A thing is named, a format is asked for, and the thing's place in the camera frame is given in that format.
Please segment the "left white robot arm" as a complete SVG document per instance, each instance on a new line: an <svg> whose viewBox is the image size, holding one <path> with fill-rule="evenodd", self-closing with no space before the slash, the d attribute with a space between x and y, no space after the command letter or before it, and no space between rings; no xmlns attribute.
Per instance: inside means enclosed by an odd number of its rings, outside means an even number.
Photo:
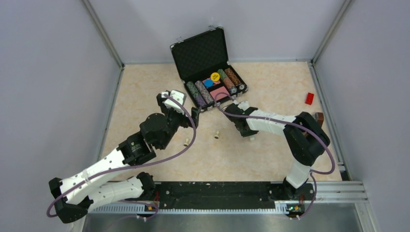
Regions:
<svg viewBox="0 0 410 232"><path fill-rule="evenodd" d="M156 165L156 151L164 150L179 128L197 129L201 109L187 110L186 97L178 90L158 94L160 112L150 114L138 132L83 171L68 178L50 180L54 201L47 209L47 216L72 223L107 204L127 199L150 200L156 190L152 175L141 172L120 182L114 178L131 169Z"/></svg>

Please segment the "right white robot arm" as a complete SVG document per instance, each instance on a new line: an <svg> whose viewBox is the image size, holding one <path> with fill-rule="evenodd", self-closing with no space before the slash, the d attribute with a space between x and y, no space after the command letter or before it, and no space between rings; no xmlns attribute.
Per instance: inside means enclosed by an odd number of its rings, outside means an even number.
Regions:
<svg viewBox="0 0 410 232"><path fill-rule="evenodd" d="M309 175L314 172L312 166L316 159L325 152L331 154L329 137L310 113L301 112L296 116L267 113L249 106L247 101L233 102L223 108L223 113L242 137L264 131L286 139L293 163L280 189L289 199L297 199L303 193Z"/></svg>

